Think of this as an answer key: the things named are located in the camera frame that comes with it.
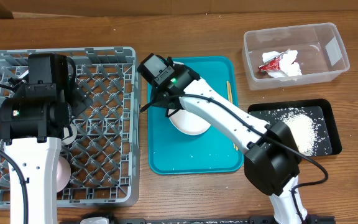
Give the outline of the large white plate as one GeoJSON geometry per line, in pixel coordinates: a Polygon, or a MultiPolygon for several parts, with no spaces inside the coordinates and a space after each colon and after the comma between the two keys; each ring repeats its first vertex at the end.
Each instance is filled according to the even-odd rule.
{"type": "Polygon", "coordinates": [[[190,136],[203,134],[211,127],[204,119],[185,110],[168,109],[166,115],[177,130],[190,136]]]}

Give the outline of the cream white cup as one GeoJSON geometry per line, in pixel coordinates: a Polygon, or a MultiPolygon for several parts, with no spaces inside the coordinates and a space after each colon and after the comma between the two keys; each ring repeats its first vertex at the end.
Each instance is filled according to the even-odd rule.
{"type": "Polygon", "coordinates": [[[62,138],[62,145],[67,146],[73,143],[77,136],[77,129],[76,126],[71,123],[69,127],[63,129],[63,138],[62,138]]]}

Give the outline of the red snack wrapper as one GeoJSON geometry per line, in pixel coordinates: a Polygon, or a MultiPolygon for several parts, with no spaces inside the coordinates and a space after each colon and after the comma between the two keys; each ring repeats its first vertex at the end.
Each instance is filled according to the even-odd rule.
{"type": "Polygon", "coordinates": [[[280,61],[281,61],[282,57],[276,56],[273,59],[269,60],[268,62],[266,62],[265,64],[261,65],[259,67],[259,71],[260,72],[278,72],[281,70],[280,68],[280,61]]]}

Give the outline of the white napkin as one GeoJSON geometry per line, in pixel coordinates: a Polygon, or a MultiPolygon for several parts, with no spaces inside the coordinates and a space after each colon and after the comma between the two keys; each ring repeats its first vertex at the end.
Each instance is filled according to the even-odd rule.
{"type": "Polygon", "coordinates": [[[265,52],[262,54],[263,64],[265,64],[269,60],[279,55],[282,57],[280,61],[281,70],[278,72],[265,72],[265,73],[267,73],[272,78],[296,77],[302,75],[300,65],[298,62],[296,62],[296,58],[298,55],[297,50],[288,49],[284,52],[277,52],[277,51],[265,52]]]}

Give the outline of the pink shallow bowl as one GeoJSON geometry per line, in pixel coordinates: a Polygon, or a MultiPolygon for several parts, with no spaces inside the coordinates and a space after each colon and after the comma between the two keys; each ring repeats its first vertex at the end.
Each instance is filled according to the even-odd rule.
{"type": "Polygon", "coordinates": [[[71,177],[71,168],[68,161],[60,156],[57,164],[57,192],[62,191],[69,183],[71,177]]]}

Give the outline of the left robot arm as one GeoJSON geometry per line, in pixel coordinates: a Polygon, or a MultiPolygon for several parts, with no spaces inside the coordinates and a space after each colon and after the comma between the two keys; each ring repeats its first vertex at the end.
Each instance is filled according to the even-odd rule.
{"type": "Polygon", "coordinates": [[[64,131],[91,98],[76,82],[72,58],[31,54],[27,75],[11,78],[0,106],[0,139],[9,163],[11,223],[57,222],[57,167],[64,131]]]}

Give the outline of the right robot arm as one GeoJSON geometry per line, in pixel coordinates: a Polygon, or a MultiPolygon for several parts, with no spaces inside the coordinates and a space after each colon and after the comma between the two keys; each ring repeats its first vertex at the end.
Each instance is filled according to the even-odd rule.
{"type": "Polygon", "coordinates": [[[151,85],[151,106],[185,110],[229,138],[244,155],[249,182],[268,195],[277,223],[306,223],[298,190],[301,154],[290,128],[256,118],[222,97],[192,68],[150,54],[137,71],[151,85]]]}

